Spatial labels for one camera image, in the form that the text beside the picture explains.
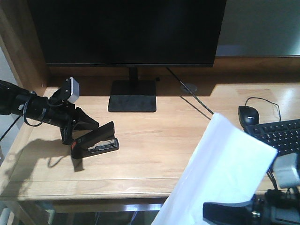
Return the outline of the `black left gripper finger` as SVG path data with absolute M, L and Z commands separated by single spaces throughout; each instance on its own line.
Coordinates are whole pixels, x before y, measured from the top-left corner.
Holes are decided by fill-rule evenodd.
M 60 127 L 62 143 L 71 145 L 73 142 L 73 123 L 69 121 L 65 126 Z
M 96 130 L 98 128 L 98 122 L 79 107 L 75 109 L 73 121 L 73 130 Z

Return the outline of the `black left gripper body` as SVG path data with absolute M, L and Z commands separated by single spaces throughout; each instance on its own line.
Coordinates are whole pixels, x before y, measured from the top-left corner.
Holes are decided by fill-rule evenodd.
M 65 126 L 69 121 L 74 122 L 74 113 L 74 104 L 63 104 L 59 107 L 51 106 L 45 115 L 45 122 L 60 128 Z

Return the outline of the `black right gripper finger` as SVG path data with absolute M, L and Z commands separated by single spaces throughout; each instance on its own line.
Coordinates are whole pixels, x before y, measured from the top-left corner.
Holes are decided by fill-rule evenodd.
M 252 202 L 205 202 L 202 217 L 209 225 L 251 225 Z

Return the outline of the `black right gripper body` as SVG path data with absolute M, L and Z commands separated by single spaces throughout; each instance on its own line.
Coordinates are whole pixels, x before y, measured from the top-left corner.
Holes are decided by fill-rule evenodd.
M 253 195 L 249 225 L 298 225 L 300 223 L 300 191 L 267 190 L 262 198 Z

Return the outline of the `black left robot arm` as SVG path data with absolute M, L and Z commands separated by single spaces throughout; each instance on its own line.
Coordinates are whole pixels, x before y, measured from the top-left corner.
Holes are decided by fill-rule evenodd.
M 72 77 L 65 79 L 51 97 L 40 97 L 34 91 L 12 83 L 0 82 L 0 113 L 22 116 L 29 126 L 47 123 L 60 128 L 63 144 L 73 142 L 73 131 L 95 130 L 99 123 L 75 106 L 79 98 L 79 83 Z

